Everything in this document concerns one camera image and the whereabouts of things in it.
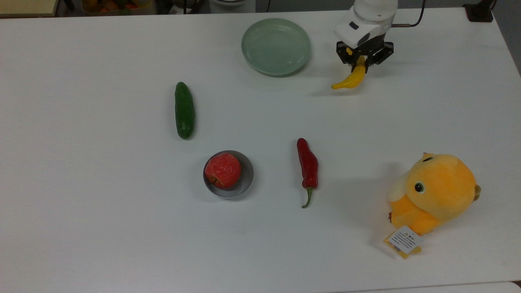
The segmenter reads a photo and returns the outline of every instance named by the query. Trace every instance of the red apple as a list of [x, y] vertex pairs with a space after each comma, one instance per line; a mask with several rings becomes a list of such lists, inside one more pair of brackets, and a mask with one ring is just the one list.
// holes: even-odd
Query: red apple
[[229, 153], [216, 155], [208, 161], [204, 176], [218, 188], [230, 188], [239, 181], [241, 163]]

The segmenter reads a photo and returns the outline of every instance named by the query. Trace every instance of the green cucumber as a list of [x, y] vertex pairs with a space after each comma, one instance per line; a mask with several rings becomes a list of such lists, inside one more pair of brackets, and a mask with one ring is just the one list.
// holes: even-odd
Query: green cucumber
[[192, 93], [184, 82], [176, 85], [176, 127], [182, 139], [192, 136], [195, 126], [195, 109]]

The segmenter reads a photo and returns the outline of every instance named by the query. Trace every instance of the red chili pepper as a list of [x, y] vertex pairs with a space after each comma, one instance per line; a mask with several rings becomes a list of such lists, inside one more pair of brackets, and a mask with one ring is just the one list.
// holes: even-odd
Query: red chili pepper
[[296, 149], [299, 152], [300, 167], [302, 169], [302, 187], [307, 190], [307, 203], [302, 206], [305, 209], [311, 202], [311, 193], [318, 187], [318, 160], [309, 149], [307, 141], [299, 138], [296, 142]]

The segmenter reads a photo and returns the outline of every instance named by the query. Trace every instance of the stuffed animal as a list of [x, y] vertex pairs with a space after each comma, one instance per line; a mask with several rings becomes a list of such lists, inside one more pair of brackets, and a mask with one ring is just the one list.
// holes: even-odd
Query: stuffed animal
[[479, 198], [472, 172], [455, 156], [424, 153], [391, 187], [389, 220], [418, 235], [458, 217]]

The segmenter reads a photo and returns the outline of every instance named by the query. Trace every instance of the green plate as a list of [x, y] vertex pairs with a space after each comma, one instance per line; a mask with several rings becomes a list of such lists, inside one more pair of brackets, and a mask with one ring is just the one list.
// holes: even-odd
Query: green plate
[[267, 75], [288, 75], [311, 57], [307, 33], [293, 21], [268, 18], [254, 23], [242, 37], [242, 54], [248, 63]]

